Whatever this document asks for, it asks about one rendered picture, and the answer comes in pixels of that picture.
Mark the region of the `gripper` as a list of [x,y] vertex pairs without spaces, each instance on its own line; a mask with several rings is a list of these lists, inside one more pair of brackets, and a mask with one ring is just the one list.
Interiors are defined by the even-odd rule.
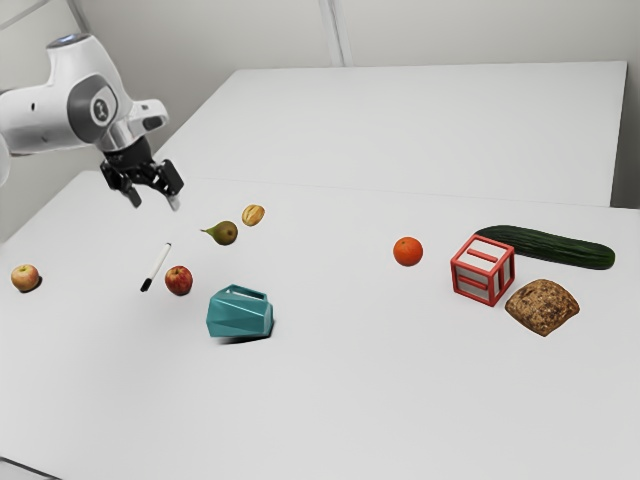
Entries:
[[134,208],[138,208],[142,200],[133,183],[150,184],[165,197],[174,212],[180,208],[179,194],[184,181],[172,161],[153,162],[151,147],[145,137],[127,148],[106,152],[100,170],[109,188],[120,192]]

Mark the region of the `teal faceted mug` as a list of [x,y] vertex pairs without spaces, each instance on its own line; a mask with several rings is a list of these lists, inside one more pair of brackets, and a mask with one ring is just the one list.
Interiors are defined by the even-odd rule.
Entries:
[[232,284],[210,298],[206,326],[213,338],[266,338],[274,326],[273,306],[265,293]]

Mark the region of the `white marker pen black cap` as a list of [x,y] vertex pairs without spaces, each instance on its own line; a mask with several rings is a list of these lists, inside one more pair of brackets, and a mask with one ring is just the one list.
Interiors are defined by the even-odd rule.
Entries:
[[140,291],[141,292],[146,292],[149,290],[150,286],[152,285],[156,275],[158,274],[160,268],[162,267],[165,259],[167,258],[170,250],[172,248],[172,244],[170,242],[166,242],[160,253],[157,255],[156,259],[154,260],[151,268],[149,269],[145,279],[143,280],[142,285],[140,286]]

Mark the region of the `green pear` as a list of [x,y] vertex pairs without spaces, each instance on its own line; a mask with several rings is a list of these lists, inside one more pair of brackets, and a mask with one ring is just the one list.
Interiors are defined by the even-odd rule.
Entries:
[[229,220],[221,221],[207,229],[201,229],[201,232],[209,235],[214,242],[221,246],[233,244],[238,236],[236,224]]

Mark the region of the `red apple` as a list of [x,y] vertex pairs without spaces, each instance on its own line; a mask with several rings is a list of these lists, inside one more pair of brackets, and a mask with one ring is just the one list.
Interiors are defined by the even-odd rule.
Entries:
[[176,296],[184,296],[191,291],[193,276],[187,267],[176,265],[166,271],[164,282],[171,293]]

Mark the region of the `yellow-red apple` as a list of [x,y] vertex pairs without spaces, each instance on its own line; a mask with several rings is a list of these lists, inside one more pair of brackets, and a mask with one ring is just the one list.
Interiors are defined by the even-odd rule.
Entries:
[[34,265],[22,264],[12,270],[10,279],[18,291],[29,292],[39,285],[40,274]]

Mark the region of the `orange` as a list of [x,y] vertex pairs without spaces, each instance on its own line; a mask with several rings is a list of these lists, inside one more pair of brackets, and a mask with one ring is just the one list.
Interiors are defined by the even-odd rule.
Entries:
[[392,253],[398,264],[411,267],[417,265],[422,260],[424,249],[419,240],[406,236],[395,242]]

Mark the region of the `dark green cucumber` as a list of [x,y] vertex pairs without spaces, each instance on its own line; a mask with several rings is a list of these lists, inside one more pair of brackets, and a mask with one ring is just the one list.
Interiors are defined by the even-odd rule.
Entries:
[[591,270],[607,270],[615,264],[613,249],[600,243],[573,239],[513,225],[494,225],[476,234],[514,248],[517,255]]

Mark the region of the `brown seeded bread roll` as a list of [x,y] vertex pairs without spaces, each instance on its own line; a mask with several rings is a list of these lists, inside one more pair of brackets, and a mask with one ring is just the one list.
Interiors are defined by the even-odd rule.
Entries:
[[514,292],[505,310],[528,330],[546,337],[576,316],[580,305],[562,285],[537,279]]

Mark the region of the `red frame white cube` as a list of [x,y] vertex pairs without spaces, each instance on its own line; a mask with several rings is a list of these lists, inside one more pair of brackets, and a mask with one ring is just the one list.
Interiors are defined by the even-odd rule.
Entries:
[[494,307],[515,280],[512,246],[474,234],[450,260],[453,291]]

